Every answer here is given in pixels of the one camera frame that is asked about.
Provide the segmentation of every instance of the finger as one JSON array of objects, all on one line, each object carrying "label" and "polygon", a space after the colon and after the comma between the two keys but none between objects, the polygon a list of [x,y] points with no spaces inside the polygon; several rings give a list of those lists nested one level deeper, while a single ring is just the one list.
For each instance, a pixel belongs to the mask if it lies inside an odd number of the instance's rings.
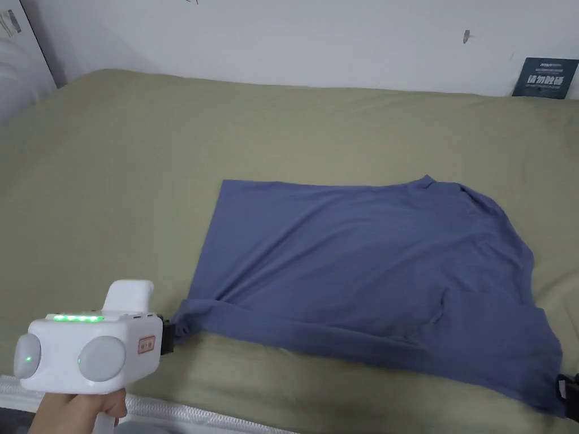
[{"label": "finger", "polygon": [[45,393],[44,398],[38,406],[38,412],[47,411],[52,413],[67,405],[75,395],[67,395],[66,393]]},{"label": "finger", "polygon": [[126,396],[127,391],[125,389],[105,395],[102,410],[109,416],[119,419],[127,416]]},{"label": "finger", "polygon": [[113,417],[124,417],[127,411],[125,396],[124,389],[108,395],[76,395],[67,407],[71,412],[84,412],[95,417],[102,411]]}]

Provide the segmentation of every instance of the blue t-shirt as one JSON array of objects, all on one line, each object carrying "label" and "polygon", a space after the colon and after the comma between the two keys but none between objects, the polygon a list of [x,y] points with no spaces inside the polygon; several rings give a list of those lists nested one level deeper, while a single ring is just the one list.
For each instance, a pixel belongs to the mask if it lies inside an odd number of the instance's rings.
[{"label": "blue t-shirt", "polygon": [[224,181],[177,337],[433,374],[563,415],[532,268],[503,210],[456,183]]}]

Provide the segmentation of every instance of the white mattress edge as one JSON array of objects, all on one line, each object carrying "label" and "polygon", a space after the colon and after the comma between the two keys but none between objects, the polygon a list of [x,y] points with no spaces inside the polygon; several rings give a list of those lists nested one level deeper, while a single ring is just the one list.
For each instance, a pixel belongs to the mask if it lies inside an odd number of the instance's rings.
[{"label": "white mattress edge", "polygon": [[[0,376],[0,407],[36,413],[43,396],[44,393],[22,388],[16,377]],[[145,422],[171,432],[291,434],[282,429],[130,393],[126,403],[128,414],[121,422]]]}]

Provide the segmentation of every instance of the bed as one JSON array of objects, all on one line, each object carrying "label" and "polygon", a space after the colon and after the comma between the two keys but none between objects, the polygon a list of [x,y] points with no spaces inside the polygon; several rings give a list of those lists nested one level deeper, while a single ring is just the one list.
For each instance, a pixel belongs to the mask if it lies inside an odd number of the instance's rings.
[{"label": "bed", "polygon": [[[579,369],[579,101],[260,86],[100,71],[0,126],[0,373],[47,312],[147,278],[186,296],[223,179],[388,185],[429,174],[495,199]],[[303,433],[572,432],[499,393],[202,333],[132,392]]]}]

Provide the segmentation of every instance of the dark blue sign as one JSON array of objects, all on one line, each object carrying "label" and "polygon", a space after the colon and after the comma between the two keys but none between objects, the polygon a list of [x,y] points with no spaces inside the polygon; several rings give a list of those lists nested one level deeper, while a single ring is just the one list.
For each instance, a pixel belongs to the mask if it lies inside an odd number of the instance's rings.
[{"label": "dark blue sign", "polygon": [[512,95],[564,100],[577,64],[577,59],[527,57]]}]

